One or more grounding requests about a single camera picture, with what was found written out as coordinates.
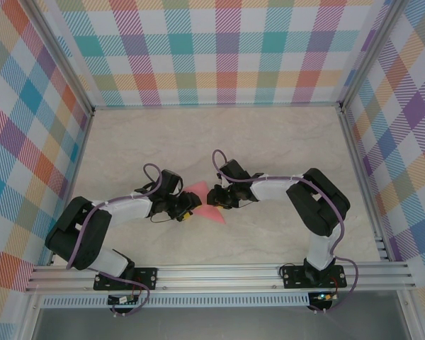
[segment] pink triangular object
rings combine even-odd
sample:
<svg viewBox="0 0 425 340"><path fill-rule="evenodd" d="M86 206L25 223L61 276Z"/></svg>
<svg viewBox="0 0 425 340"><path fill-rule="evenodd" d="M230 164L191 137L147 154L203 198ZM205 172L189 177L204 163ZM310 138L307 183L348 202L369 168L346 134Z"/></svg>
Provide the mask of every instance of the pink triangular object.
<svg viewBox="0 0 425 340"><path fill-rule="evenodd" d="M219 209L213 207L212 205L206 204L206 196L208 195L210 189L205 181L201 181L193 184L192 186L188 186L184 188L184 191L188 193L196 194L203 204L202 206L193 210L194 215L199 215L208 218L209 220L213 220L219 223L225 224L224 217L220 213Z"/></svg>

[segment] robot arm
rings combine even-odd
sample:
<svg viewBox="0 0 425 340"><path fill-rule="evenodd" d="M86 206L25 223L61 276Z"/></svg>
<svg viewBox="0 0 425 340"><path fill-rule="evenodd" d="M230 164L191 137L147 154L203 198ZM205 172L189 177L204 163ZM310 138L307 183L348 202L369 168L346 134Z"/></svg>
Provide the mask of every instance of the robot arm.
<svg viewBox="0 0 425 340"><path fill-rule="evenodd" d="M147 197L134 198L156 188L155 182L137 189L129 195L129 199L106 203L91 216L85 226L73 267L78 270L90 268L117 278L128 280L133 278L134 263L126 256L102 245L108 229L130 220L152 217L162 212L166 212L172 220L181 222L192 214L194 208L201 205L200 198L194 193L181 192L183 181L179 175L163 170L161 176L160 187ZM80 226L88 213L99 203L101 201L90 201L83 197L74 198L46 237L45 246L68 261L79 237Z"/></svg>
<svg viewBox="0 0 425 340"><path fill-rule="evenodd" d="M268 177L255 174L252 177L242 169L234 159L220 168L220 171L233 179L259 179ZM225 209L238 208L241 200L284 200L291 201L302 221L312 232L307 258L304 260L305 277L313 284L319 285L328 277L334 266L335 258L331 249L340 236L339 221L329 204L314 196L315 190L307 184L293 180L253 181L246 183L229 183L221 175L222 185L216 185L208 194L208 204L222 206ZM350 208L345 195L318 169L310 169L302 177L322 190L337 207L342 218Z"/></svg>

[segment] marble floor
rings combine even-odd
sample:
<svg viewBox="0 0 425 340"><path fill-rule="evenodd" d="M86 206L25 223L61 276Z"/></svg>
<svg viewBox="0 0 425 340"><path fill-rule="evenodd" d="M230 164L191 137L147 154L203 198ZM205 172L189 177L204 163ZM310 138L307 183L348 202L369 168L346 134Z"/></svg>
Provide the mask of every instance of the marble floor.
<svg viewBox="0 0 425 340"><path fill-rule="evenodd" d="M180 174L185 186L207 181L211 188L218 183L211 163L216 148L250 174L322 170L351 202L336 254L379 261L332 107L99 111L74 197L106 200L128 194L147 183L142 172L147 162ZM110 230L104 244L142 265L285 263L305 258L310 232L292 205L265 201L221 212L226 225L201 216L181 223L134 220Z"/></svg>

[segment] vent grille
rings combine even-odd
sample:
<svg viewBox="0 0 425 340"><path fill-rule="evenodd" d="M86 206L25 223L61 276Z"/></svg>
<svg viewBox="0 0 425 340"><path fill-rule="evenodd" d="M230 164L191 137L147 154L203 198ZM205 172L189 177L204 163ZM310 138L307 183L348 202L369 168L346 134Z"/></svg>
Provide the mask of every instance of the vent grille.
<svg viewBox="0 0 425 340"><path fill-rule="evenodd" d="M107 295L47 295L44 298L42 308L110 308L110 305L107 305L107 297ZM309 305L308 293L213 293L152 295L145 307L277 307L307 305Z"/></svg>

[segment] plaid backdrop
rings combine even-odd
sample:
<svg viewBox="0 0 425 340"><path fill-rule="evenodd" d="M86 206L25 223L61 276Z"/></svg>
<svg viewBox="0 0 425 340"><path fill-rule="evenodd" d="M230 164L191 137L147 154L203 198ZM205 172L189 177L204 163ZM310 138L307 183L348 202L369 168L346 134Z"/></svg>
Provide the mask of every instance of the plaid backdrop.
<svg viewBox="0 0 425 340"><path fill-rule="evenodd" d="M87 114L17 0L0 1L0 339L63 209Z"/></svg>
<svg viewBox="0 0 425 340"><path fill-rule="evenodd" d="M107 106L335 102L382 2L38 0L92 101Z"/></svg>
<svg viewBox="0 0 425 340"><path fill-rule="evenodd" d="M425 0L411 0L348 112L390 245L425 309Z"/></svg>

